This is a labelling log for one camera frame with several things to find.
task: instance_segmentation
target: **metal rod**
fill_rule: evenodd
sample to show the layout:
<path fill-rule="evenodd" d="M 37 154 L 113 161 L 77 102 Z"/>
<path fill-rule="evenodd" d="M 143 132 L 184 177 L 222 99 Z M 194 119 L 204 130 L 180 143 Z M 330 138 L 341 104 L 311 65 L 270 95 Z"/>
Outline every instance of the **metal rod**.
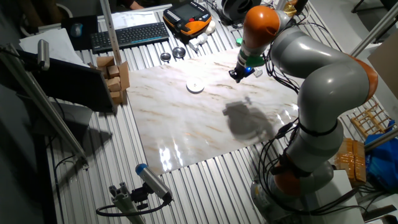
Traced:
<path fill-rule="evenodd" d="M 350 53 L 351 56 L 357 57 L 377 35 L 382 32 L 390 23 L 395 16 L 398 15 L 398 2 L 387 12 L 387 14 L 380 20 L 379 23 L 370 31 L 368 36 L 359 43 L 355 49 Z"/>
<path fill-rule="evenodd" d="M 395 138 L 398 136 L 398 128 L 395 128 L 391 131 L 389 131 L 386 134 L 383 134 L 382 136 L 378 137 L 377 139 L 371 141 L 370 143 L 367 143 L 365 145 L 365 152 L 369 152 L 372 149 L 375 149 L 376 147 L 390 141 L 391 139 Z"/>
<path fill-rule="evenodd" d="M 109 7 L 108 0 L 99 0 L 104 13 L 106 27 L 108 28 L 109 39 L 111 40 L 112 50 L 116 65 L 122 64 L 122 58 L 120 57 L 120 49 L 118 44 L 118 38 L 113 26 L 111 8 Z"/>
<path fill-rule="evenodd" d="M 286 3 L 287 3 L 287 0 L 279 0 L 278 5 L 276 5 L 275 10 L 283 11 Z"/>
<path fill-rule="evenodd" d="M 8 45 L 7 50 L 18 54 L 12 45 Z M 67 143 L 78 157 L 86 159 L 86 154 L 81 148 L 79 142 L 76 140 L 68 126 L 63 122 L 57 110 L 52 106 L 51 102 L 45 95 L 43 89 L 37 83 L 36 79 L 30 72 L 25 71 L 25 68 L 19 58 L 9 54 L 0 54 L 0 60 L 4 62 L 6 67 L 10 70 L 12 75 L 21 84 L 26 93 L 32 98 L 36 106 L 41 110 L 43 115 L 47 118 L 50 124 L 54 127 L 59 136 Z"/>

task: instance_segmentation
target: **black keyboard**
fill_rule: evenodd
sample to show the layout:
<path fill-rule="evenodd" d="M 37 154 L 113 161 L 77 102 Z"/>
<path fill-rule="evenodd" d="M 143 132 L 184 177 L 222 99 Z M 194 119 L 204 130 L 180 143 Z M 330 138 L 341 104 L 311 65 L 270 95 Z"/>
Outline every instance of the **black keyboard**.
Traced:
<path fill-rule="evenodd" d="M 106 52 L 112 50 L 108 32 L 91 34 L 93 52 Z M 166 26 L 163 22 L 144 24 L 116 30 L 119 48 L 137 47 L 169 39 Z"/>

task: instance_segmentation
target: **marble board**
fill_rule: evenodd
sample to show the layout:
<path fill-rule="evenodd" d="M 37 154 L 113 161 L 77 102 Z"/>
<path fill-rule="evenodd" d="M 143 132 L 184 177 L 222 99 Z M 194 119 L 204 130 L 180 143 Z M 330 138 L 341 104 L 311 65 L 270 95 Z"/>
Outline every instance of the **marble board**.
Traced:
<path fill-rule="evenodd" d="M 240 83 L 229 76 L 238 52 L 130 73 L 129 104 L 148 166 L 157 175 L 265 141 L 297 117 L 297 95 L 265 68 L 259 78 Z M 201 93 L 187 90 L 192 77 L 205 84 Z"/>

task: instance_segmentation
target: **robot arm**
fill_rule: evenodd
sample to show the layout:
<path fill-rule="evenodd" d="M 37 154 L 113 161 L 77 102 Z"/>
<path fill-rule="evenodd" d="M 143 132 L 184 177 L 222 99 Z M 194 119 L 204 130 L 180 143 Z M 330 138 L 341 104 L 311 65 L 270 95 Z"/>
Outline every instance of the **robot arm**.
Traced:
<path fill-rule="evenodd" d="M 343 127 L 337 118 L 368 101 L 377 88 L 377 73 L 369 65 L 313 40 L 297 27 L 285 29 L 287 24 L 278 11 L 252 8 L 244 21 L 236 68 L 230 72 L 237 83 L 249 76 L 247 68 L 263 65 L 259 57 L 274 41 L 270 49 L 274 65 L 305 79 L 298 93 L 297 133 L 274 175 L 268 177 L 271 191 L 282 200 L 319 190 L 333 178 L 328 159 L 343 141 Z M 257 188 L 252 197 L 263 207 L 264 200 L 270 200 L 258 187 L 252 185 Z"/>

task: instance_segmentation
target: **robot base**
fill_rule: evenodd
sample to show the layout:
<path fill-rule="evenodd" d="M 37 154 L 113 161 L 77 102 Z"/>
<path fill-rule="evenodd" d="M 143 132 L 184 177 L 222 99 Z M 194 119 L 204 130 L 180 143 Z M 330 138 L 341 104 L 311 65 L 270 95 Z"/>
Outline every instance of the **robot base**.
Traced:
<path fill-rule="evenodd" d="M 352 190 L 345 170 L 335 170 L 334 178 L 320 190 L 286 203 L 296 209 L 313 210 L 326 205 Z M 364 223 L 358 208 L 342 210 L 323 216 L 303 216 L 287 212 L 280 208 L 272 199 L 265 195 L 259 180 L 255 179 L 251 186 L 252 200 L 267 223 L 317 223 L 317 224 L 359 224 Z M 358 205 L 354 197 L 338 205 Z"/>

